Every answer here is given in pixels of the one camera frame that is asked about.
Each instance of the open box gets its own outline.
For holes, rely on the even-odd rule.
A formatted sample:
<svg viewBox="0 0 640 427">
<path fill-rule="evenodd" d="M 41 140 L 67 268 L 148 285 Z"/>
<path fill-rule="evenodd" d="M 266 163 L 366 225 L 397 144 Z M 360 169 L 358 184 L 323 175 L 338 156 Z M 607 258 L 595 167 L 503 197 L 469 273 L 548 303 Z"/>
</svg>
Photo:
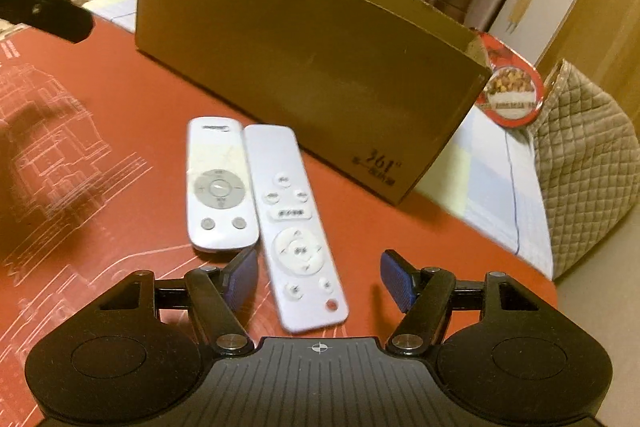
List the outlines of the open box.
<svg viewBox="0 0 640 427">
<path fill-rule="evenodd" d="M 138 0 L 137 17 L 140 50 L 394 204 L 490 75 L 475 33 L 420 0 Z"/>
</svg>

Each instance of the blue gripper pad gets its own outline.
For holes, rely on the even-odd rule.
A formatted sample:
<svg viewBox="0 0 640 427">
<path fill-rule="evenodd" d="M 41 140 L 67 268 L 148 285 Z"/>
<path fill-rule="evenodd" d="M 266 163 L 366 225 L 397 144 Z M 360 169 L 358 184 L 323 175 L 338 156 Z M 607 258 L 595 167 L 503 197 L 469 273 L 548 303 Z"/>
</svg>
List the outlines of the blue gripper pad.
<svg viewBox="0 0 640 427">
<path fill-rule="evenodd" d="M 400 311 L 402 313 L 409 311 L 416 299 L 411 275 L 387 252 L 384 252 L 380 258 L 380 279 L 396 301 Z"/>
<path fill-rule="evenodd" d="M 254 292 L 258 283 L 258 254 L 255 248 L 242 250 L 223 270 L 222 298 L 236 313 Z"/>
</svg>

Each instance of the red table mat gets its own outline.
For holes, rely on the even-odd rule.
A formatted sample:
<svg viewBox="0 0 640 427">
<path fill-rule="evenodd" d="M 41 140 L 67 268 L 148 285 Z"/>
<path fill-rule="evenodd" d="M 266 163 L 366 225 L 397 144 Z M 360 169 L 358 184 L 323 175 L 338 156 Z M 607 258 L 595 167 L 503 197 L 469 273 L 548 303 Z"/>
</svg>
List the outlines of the red table mat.
<svg viewBox="0 0 640 427">
<path fill-rule="evenodd" d="M 95 296 L 137 269 L 172 278 L 228 261 L 186 232 L 186 126 L 203 115 L 252 122 L 109 23 L 75 45 L 32 29 L 0 42 L 0 427 L 40 418 L 25 357 Z M 418 194 L 394 208 L 306 154 L 305 166 L 350 305 L 344 325 L 311 336 L 386 339 L 401 318 L 380 283 L 386 248 L 459 279 L 502 270 L 556 303 L 543 275 Z M 454 314 L 451 330 L 476 318 Z M 285 334 L 262 260 L 241 320 L 254 341 Z"/>
</svg>

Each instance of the remote control with red button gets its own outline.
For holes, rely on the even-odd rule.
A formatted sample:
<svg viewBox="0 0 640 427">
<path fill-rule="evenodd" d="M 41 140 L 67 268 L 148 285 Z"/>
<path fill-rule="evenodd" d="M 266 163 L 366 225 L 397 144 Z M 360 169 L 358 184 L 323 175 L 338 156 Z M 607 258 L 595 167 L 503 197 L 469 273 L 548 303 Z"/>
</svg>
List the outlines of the remote control with red button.
<svg viewBox="0 0 640 427">
<path fill-rule="evenodd" d="M 258 241 L 242 126 L 202 116 L 187 133 L 187 229 L 202 251 L 241 250 Z"/>
<path fill-rule="evenodd" d="M 262 247 L 282 327 L 290 333 L 349 314 L 298 142 L 289 127 L 244 129 Z"/>
</svg>

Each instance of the quilted fabric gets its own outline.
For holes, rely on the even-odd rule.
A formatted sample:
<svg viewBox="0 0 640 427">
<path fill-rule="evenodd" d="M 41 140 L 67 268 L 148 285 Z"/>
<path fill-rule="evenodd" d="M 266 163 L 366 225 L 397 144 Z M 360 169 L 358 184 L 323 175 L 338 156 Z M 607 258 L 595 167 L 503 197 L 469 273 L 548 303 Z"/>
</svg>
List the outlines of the quilted fabric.
<svg viewBox="0 0 640 427">
<path fill-rule="evenodd" d="M 529 127 L 558 277 L 587 253 L 638 198 L 640 146 L 613 98 L 563 60 Z"/>
</svg>

